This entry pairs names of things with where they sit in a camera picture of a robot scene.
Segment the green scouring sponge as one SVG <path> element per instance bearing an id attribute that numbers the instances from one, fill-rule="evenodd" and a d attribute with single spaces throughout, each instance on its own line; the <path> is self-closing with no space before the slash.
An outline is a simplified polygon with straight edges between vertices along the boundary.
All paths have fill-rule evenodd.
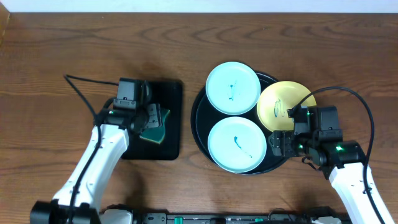
<path id="1" fill-rule="evenodd" d="M 146 129 L 144 130 L 140 135 L 140 139 L 144 140 L 144 141 L 149 141 L 149 142 L 153 142 L 156 144 L 161 144 L 165 138 L 165 134 L 166 134 L 166 128 L 165 128 L 165 124 L 166 124 L 166 120 L 169 117 L 170 111 L 168 109 L 165 108 L 161 108 L 160 109 L 160 115 L 161 115 L 161 119 L 162 119 L 162 125 L 156 128 L 150 128 L 150 129 Z"/>

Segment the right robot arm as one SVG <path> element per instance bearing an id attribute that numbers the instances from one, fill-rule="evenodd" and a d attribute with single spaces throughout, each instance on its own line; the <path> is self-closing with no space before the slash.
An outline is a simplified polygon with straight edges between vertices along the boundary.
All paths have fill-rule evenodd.
<path id="1" fill-rule="evenodd" d="M 344 141 L 342 131 L 312 134 L 274 131 L 269 136 L 273 155 L 301 157 L 323 172 L 342 200 L 352 223 L 394 223 L 374 183 L 366 156 L 356 141 Z"/>

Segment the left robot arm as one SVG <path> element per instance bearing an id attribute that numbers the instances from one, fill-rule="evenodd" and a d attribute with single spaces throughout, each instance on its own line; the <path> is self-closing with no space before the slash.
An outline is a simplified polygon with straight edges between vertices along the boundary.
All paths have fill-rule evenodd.
<path id="1" fill-rule="evenodd" d="M 101 200 L 113 170 L 135 134 L 163 128 L 170 111 L 159 104 L 143 110 L 102 108 L 91 138 L 72 175 L 50 202 L 38 201 L 31 223 L 135 223 L 134 212 L 116 205 L 101 212 Z"/>

